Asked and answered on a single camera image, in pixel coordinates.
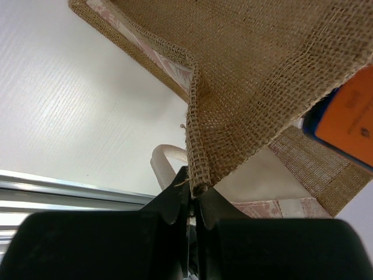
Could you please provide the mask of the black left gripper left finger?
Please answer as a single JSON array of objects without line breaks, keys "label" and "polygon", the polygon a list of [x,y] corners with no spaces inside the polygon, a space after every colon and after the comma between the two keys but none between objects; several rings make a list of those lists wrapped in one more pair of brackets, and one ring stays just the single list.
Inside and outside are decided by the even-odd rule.
[{"label": "black left gripper left finger", "polygon": [[1,262],[2,279],[184,279],[189,185],[182,167],[138,211],[49,211],[28,216]]}]

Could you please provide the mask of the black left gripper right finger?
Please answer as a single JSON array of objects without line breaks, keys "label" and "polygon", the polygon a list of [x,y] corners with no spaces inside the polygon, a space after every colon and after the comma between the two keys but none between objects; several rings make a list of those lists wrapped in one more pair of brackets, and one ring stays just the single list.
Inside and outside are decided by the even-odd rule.
[{"label": "black left gripper right finger", "polygon": [[211,188],[195,200],[200,279],[371,279],[353,228],[338,219],[252,219]]}]

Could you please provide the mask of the orange blue bottle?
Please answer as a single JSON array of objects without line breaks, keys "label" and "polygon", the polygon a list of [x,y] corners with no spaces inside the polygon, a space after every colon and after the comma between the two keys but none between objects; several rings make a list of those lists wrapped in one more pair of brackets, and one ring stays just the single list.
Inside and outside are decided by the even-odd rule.
[{"label": "orange blue bottle", "polygon": [[371,173],[372,65],[333,89],[294,125]]}]

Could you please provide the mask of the burlap canvas tote bag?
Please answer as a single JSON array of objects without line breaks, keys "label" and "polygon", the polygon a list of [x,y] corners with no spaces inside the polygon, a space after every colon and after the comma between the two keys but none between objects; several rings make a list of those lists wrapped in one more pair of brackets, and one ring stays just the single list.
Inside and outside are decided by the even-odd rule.
[{"label": "burlap canvas tote bag", "polygon": [[332,218],[372,179],[295,121],[372,62],[371,1],[70,1],[186,101],[194,197]]}]

